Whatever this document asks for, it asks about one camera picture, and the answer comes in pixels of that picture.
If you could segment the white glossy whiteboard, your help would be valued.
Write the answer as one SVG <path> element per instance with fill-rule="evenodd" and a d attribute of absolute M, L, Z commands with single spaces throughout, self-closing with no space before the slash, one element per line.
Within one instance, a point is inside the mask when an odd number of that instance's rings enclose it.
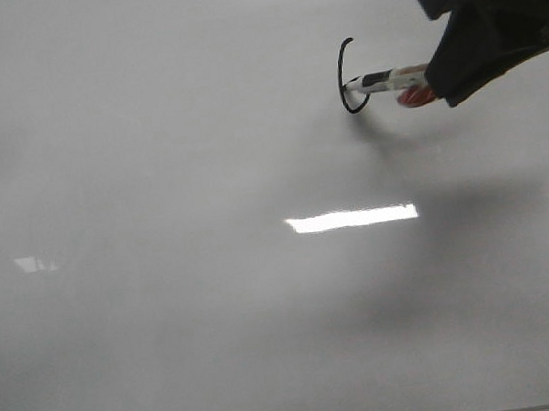
<path fill-rule="evenodd" d="M 359 115 L 415 0 L 0 0 L 0 411 L 549 403 L 549 53 Z"/>

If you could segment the white whiteboard marker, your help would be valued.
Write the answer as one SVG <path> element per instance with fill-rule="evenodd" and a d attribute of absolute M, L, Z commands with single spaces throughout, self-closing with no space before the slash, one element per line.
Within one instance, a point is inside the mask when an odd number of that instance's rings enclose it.
<path fill-rule="evenodd" d="M 426 64 L 394 68 L 364 76 L 346 83 L 339 83 L 343 107 L 350 114 L 357 114 L 368 104 L 374 93 L 398 92 L 396 102 L 404 108 L 416 109 L 435 101 L 438 97 L 425 78 Z M 363 101 L 352 107 L 346 98 L 349 93 L 361 93 Z"/>

